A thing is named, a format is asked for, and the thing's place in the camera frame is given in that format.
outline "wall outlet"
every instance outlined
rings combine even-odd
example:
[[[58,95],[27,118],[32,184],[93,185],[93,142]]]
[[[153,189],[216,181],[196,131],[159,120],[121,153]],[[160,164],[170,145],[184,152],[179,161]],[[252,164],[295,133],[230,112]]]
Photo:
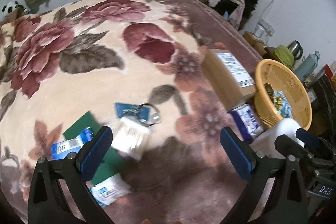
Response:
[[[271,37],[274,33],[275,30],[274,28],[271,26],[271,24],[269,24],[266,20],[264,20],[263,18],[261,18],[258,22],[259,25],[263,26],[264,29],[266,30],[267,34]]]

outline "bed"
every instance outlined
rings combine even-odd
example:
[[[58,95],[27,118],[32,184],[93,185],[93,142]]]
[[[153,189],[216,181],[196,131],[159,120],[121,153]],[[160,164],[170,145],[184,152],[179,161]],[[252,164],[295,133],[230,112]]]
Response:
[[[82,0],[25,15],[0,32],[0,179],[23,218],[37,159],[90,111],[115,129],[113,104],[162,115],[132,192],[104,208],[116,223],[219,223],[244,186],[219,143],[232,117],[202,74],[204,50],[229,49],[249,73],[261,57],[197,0]],[[69,197],[73,213],[80,213]]]

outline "bottle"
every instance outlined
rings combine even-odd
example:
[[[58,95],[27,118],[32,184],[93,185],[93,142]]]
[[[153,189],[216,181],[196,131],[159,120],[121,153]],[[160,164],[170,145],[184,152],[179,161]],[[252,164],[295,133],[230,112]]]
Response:
[[[319,51],[310,54],[306,60],[295,70],[294,74],[303,82],[316,69],[320,59]]]

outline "cardboard box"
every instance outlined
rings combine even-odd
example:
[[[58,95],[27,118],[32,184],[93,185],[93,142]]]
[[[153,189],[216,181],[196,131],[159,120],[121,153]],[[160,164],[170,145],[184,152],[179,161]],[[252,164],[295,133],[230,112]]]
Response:
[[[261,43],[263,44],[264,46],[265,43],[261,40],[261,39],[258,39],[254,36],[254,33],[251,33],[251,32],[245,32],[243,34],[243,37],[245,38],[245,40],[247,41],[248,44],[250,44],[252,47],[257,44],[257,43]]]
[[[320,110],[319,112],[313,115],[308,132],[313,134],[314,136],[319,136],[325,133],[325,131],[327,130],[328,130],[327,118],[324,115],[324,111]]]
[[[255,49],[256,52],[260,54],[260,56],[264,56],[267,53],[264,47],[265,44],[257,42],[256,44],[254,44],[253,49]]]
[[[245,104],[256,93],[253,79],[228,50],[207,49],[202,69],[226,110]]]

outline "blue keychain tag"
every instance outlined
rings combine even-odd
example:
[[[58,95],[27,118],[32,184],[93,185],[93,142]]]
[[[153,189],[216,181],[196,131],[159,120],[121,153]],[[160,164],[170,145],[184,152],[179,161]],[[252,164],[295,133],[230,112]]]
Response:
[[[123,116],[138,116],[139,118],[148,121],[150,109],[149,107],[142,106],[138,109],[138,105],[124,104],[124,103],[114,103],[115,113],[117,118]]]

